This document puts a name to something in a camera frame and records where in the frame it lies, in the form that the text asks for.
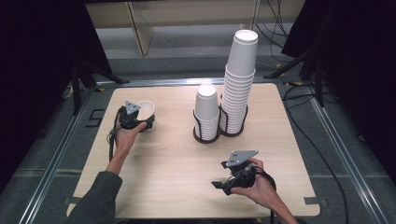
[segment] sleeve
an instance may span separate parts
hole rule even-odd
[[[91,189],[70,213],[66,224],[113,223],[116,215],[116,197],[122,179],[111,172],[103,171],[95,178]]]

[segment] wooden table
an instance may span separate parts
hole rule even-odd
[[[223,86],[217,88],[220,96]],[[198,143],[192,135],[197,90],[198,86],[115,90],[74,196],[84,196],[97,173],[106,169],[106,136],[120,106],[126,100],[150,100],[155,104],[156,128],[137,136],[125,161],[116,217],[268,217],[268,209],[243,196],[226,196],[211,184],[230,176],[220,163],[233,150],[252,149],[259,150],[255,158],[264,161],[290,211],[297,217],[316,216],[318,204],[304,202],[316,196],[276,86],[254,84],[245,130],[237,137],[221,136],[212,144]],[[73,207],[69,206],[68,214]]]

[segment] hand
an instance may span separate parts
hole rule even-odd
[[[258,172],[263,169],[263,162],[254,158],[249,159],[250,162],[256,164]],[[266,207],[279,217],[281,223],[297,223],[296,219],[291,214],[289,208],[282,202],[279,195],[276,193],[271,183],[262,175],[256,175],[254,185],[249,189],[232,188],[231,192],[234,194],[244,195],[253,202]]]
[[[118,128],[116,132],[116,152],[114,153],[113,159],[107,166],[107,171],[116,175],[120,174],[122,165],[131,151],[131,147],[134,144],[137,134],[144,130],[146,125],[146,122],[142,122],[132,130]]]

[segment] gray floor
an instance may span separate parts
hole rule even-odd
[[[291,25],[285,24],[285,27],[289,29]],[[158,27],[155,28],[155,35],[148,55],[144,57],[137,53],[132,30],[98,30],[98,34],[115,75],[131,80],[131,85],[148,83],[165,85],[178,83],[186,78],[196,80],[194,78],[224,77],[224,66],[227,63],[233,34],[238,29],[238,25]],[[280,48],[271,47],[260,33],[259,37],[255,82],[275,83],[279,94],[283,97],[290,88],[285,85],[285,82],[299,80],[298,73],[301,66],[296,66],[283,77],[264,79],[262,76],[276,70],[277,63],[285,64],[290,58],[281,55]],[[284,38],[277,36],[276,41],[283,44]],[[93,114],[95,118],[101,118],[104,115],[111,94],[117,88],[116,85],[107,84],[108,80],[103,77],[95,76],[95,78],[101,84],[99,87],[104,90],[94,91],[92,94],[90,94],[90,90],[82,92],[82,95],[90,96],[90,98],[82,111],[70,142],[66,146],[66,152],[60,161],[57,173],[35,215],[34,223],[63,223],[66,218],[67,199],[73,196],[79,175],[98,130],[97,127],[87,127],[97,123],[97,120],[90,119],[90,116],[93,110],[103,110],[96,111]],[[351,122],[348,114],[345,113],[342,105],[338,104],[332,88],[325,88],[324,91],[327,92],[324,95],[325,110],[344,141],[348,153],[373,191],[378,207],[384,212],[389,223],[396,223],[394,214],[396,211],[395,186],[371,149],[356,138],[359,131]],[[290,92],[290,96],[300,94],[307,94],[306,87],[296,88]],[[349,223],[375,223],[372,221],[360,193],[351,181],[346,167],[335,152],[312,102],[309,97],[305,96],[288,100],[287,104],[296,123],[315,143],[339,179],[346,194]],[[45,125],[44,131],[47,135],[35,141],[19,170],[0,197],[0,223],[19,223],[21,220],[43,172],[48,168],[68,123],[73,118],[72,112],[73,99],[72,97],[66,98]],[[291,122],[291,126],[315,193],[320,201],[321,209],[317,217],[302,218],[307,223],[345,223],[346,213],[341,191],[329,169],[293,122]]]

